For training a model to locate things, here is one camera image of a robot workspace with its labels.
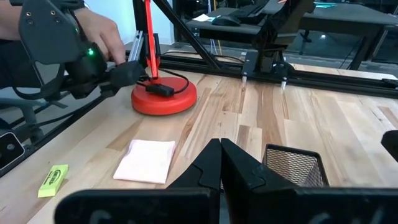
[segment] human hand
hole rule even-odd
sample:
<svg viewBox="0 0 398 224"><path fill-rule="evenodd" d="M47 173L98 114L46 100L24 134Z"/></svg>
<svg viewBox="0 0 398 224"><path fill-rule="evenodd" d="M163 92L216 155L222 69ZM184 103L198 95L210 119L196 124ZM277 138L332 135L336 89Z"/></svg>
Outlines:
<svg viewBox="0 0 398 224"><path fill-rule="evenodd" d="M114 21L86 8L76 10L75 15L87 39L98 45L106 59L112 56L117 65L126 62L123 41Z"/></svg>

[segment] yellow eraser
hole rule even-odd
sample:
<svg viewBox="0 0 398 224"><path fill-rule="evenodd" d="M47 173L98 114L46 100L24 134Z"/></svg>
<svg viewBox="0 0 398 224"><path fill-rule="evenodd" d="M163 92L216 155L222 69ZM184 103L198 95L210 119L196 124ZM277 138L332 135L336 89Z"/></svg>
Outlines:
<svg viewBox="0 0 398 224"><path fill-rule="evenodd" d="M61 186L63 179L68 172L68 165L54 165L51 167L49 174L40 186L37 197L52 197Z"/></svg>

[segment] red base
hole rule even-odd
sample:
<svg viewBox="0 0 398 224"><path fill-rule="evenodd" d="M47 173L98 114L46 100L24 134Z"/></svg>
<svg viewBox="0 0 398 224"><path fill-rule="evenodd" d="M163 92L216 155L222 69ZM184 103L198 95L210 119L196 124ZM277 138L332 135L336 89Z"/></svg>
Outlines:
<svg viewBox="0 0 398 224"><path fill-rule="evenodd" d="M181 90L187 81L182 78L164 77L160 78L161 84L172 87L175 91ZM164 97L148 93L145 87L136 85L131 93L132 107L144 114L150 115L169 115L189 109L197 101L197 89L192 82L181 93L176 93L170 97Z"/></svg>

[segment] black mesh basket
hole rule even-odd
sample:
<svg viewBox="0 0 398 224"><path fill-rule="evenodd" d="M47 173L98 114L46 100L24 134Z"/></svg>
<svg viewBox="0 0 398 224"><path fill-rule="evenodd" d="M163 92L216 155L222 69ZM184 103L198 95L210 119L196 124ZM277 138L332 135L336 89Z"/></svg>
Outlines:
<svg viewBox="0 0 398 224"><path fill-rule="evenodd" d="M267 144L263 163L298 186L329 186L321 157L316 152Z"/></svg>

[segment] green light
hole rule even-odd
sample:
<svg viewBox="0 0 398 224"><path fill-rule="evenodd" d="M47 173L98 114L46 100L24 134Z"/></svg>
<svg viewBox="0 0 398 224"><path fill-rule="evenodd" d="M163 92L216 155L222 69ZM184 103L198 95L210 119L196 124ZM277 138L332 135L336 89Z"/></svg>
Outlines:
<svg viewBox="0 0 398 224"><path fill-rule="evenodd" d="M88 49L88 55L94 55L94 50L93 49Z"/></svg>

